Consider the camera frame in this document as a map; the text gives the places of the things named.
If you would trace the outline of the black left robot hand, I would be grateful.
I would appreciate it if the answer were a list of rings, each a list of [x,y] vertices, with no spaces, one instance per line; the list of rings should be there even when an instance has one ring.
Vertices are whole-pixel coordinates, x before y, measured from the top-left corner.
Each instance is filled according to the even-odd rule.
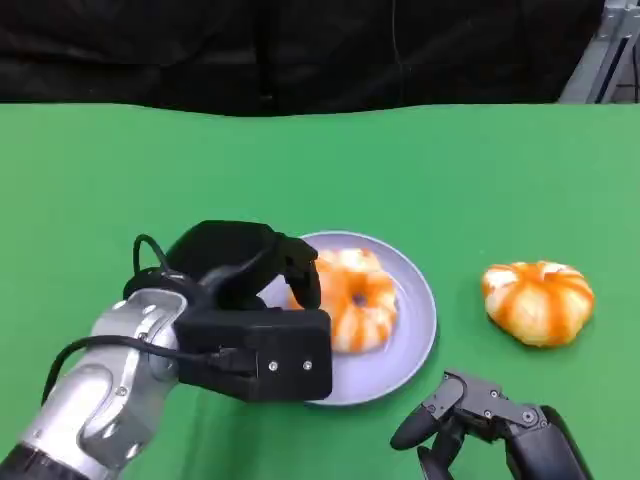
[[[265,309],[259,293],[279,275],[303,308],[320,307],[318,252],[267,224],[202,221],[170,247],[166,258],[173,270],[202,285],[223,310]]]

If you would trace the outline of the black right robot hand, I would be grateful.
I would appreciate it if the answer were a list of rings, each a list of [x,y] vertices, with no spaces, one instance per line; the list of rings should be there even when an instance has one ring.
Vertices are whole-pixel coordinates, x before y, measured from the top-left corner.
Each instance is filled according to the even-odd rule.
[[[390,445],[415,449],[426,479],[450,479],[468,435],[489,444],[502,441],[515,479],[593,477],[557,410],[514,402],[500,385],[454,370],[404,419]]]

